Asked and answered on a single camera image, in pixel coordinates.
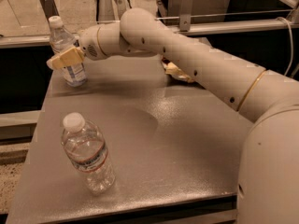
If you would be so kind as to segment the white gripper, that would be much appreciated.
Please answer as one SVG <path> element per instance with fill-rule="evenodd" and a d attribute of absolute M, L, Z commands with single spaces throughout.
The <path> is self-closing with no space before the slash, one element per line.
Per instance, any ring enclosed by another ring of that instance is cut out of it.
<path fill-rule="evenodd" d="M 100 25 L 95 25 L 83 30 L 79 34 L 78 39 L 80 48 L 71 46 L 68 49 L 64 49 L 62 52 L 57 53 L 48 59 L 47 66 L 52 70 L 73 66 L 75 64 L 82 63 L 85 55 L 93 61 L 106 59 L 107 56 L 99 45 L 99 31 Z"/>

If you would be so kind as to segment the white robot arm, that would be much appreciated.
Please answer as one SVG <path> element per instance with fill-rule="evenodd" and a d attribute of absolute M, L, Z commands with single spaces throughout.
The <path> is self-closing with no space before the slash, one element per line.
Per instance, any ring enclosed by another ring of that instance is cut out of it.
<path fill-rule="evenodd" d="M 147 10 L 85 30 L 47 62 L 52 69 L 84 58 L 145 51 L 163 55 L 194 81 L 252 121 L 242 148 L 237 224 L 299 224 L 299 82 L 174 33 Z"/>

